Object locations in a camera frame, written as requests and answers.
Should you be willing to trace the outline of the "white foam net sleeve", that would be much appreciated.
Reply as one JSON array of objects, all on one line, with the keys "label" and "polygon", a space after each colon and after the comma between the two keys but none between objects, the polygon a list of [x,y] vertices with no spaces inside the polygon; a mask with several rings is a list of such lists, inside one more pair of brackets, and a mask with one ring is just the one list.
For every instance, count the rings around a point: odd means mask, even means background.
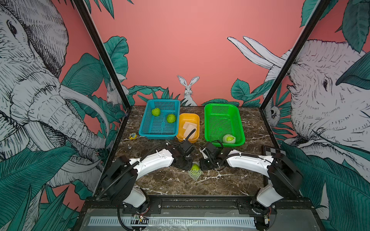
[{"label": "white foam net sleeve", "polygon": [[236,137],[234,137],[233,135],[231,134],[226,134],[224,137],[223,137],[223,143],[227,143],[227,144],[234,144],[236,142]]}]

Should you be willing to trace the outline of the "green custard apple front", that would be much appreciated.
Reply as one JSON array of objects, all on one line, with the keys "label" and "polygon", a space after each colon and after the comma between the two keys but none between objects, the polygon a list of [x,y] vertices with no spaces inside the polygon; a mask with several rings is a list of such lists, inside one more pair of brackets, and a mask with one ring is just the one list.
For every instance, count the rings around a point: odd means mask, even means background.
[{"label": "green custard apple front", "polygon": [[228,136],[226,137],[226,141],[232,143],[235,141],[235,138],[233,136]]}]

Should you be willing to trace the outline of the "green custard apple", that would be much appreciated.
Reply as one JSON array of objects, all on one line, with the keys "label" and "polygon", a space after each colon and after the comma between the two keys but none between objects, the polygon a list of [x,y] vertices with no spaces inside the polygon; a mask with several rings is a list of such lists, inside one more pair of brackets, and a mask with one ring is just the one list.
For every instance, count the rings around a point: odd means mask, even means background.
[{"label": "green custard apple", "polygon": [[168,114],[166,120],[169,124],[175,123],[176,116],[174,114]]},{"label": "green custard apple", "polygon": [[157,117],[161,115],[161,110],[159,108],[154,108],[152,109],[151,113],[153,116]]},{"label": "green custard apple", "polygon": [[198,164],[193,164],[191,167],[191,171],[197,172],[200,171],[200,167]]},{"label": "green custard apple", "polygon": [[226,141],[232,143],[235,141],[235,138],[233,136],[228,136],[226,137]]}]

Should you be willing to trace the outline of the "yellow plastic tub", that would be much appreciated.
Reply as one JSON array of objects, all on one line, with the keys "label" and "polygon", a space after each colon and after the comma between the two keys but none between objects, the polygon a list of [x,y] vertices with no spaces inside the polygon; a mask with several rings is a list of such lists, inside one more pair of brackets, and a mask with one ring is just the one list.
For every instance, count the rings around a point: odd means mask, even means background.
[{"label": "yellow plastic tub", "polygon": [[197,114],[182,113],[179,116],[178,141],[183,141],[195,129],[195,132],[188,138],[191,143],[195,143],[199,138],[200,118]]}]

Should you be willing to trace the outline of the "bright green plastic basket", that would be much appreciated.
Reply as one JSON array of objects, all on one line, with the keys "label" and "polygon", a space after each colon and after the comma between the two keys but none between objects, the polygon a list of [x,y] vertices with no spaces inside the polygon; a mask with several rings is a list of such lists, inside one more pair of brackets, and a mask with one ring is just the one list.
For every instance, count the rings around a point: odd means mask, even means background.
[{"label": "bright green plastic basket", "polygon": [[[223,143],[223,137],[236,137],[234,144]],[[205,140],[220,147],[239,147],[245,144],[245,134],[239,109],[230,104],[207,104],[204,107]]]}]

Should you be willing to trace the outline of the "teal plastic basket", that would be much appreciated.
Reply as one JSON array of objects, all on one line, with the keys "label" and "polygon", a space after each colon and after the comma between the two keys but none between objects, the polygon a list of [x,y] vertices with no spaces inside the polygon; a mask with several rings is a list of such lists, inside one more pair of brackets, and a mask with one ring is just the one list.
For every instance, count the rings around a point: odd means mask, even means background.
[{"label": "teal plastic basket", "polygon": [[[153,116],[154,108],[161,110],[160,116]],[[176,116],[176,122],[169,124],[168,114]],[[139,135],[152,140],[172,140],[179,132],[180,101],[170,99],[151,99],[146,103]]]}]

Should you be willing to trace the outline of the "green custard apple back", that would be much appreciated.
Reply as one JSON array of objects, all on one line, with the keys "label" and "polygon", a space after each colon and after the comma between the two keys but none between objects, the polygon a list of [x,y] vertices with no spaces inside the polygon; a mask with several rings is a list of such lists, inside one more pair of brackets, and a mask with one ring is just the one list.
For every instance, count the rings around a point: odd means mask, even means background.
[{"label": "green custard apple back", "polygon": [[157,117],[161,115],[161,110],[159,108],[154,108],[152,109],[151,113],[153,116]]}]

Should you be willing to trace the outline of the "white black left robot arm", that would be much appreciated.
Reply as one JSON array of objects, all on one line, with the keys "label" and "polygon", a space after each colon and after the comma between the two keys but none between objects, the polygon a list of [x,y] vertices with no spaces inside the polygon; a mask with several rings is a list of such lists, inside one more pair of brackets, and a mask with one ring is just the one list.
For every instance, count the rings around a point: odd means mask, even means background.
[{"label": "white black left robot arm", "polygon": [[114,206],[129,204],[137,213],[148,210],[150,199],[135,183],[141,177],[161,168],[174,166],[189,171],[193,165],[190,154],[195,150],[188,139],[195,133],[193,129],[181,142],[158,145],[141,158],[119,157],[101,177],[102,191],[96,201],[107,198]]}]

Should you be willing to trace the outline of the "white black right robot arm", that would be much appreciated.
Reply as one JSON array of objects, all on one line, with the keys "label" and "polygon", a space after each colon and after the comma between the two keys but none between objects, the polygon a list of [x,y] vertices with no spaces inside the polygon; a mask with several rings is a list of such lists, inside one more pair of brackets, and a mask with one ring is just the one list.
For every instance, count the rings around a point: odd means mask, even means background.
[{"label": "white black right robot arm", "polygon": [[269,207],[281,200],[295,200],[300,197],[303,175],[299,168],[279,149],[266,147],[270,156],[252,155],[228,147],[216,147],[207,142],[199,151],[201,170],[218,167],[242,168],[260,173],[270,179],[270,183],[260,189],[250,204],[257,213],[264,213]]}]

